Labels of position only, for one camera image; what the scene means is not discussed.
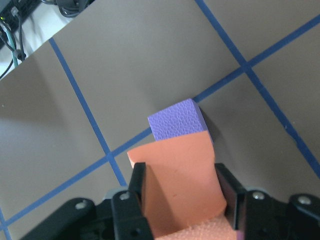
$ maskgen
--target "gray table surface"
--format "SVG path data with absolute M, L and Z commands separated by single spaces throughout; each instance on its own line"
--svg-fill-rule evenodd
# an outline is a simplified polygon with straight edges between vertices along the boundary
M 126 152 L 154 141 L 147 117 L 195 96 L 216 162 L 246 187 L 281 201 L 320 197 L 306 160 L 319 167 L 320 2 L 205 1 L 249 74 L 197 2 L 204 9 L 201 0 L 97 0 L 0 81 L 0 239 L 19 239 L 68 199 L 99 203 L 120 186 L 117 177 L 128 183 Z M 275 53 L 250 61 L 288 35 Z

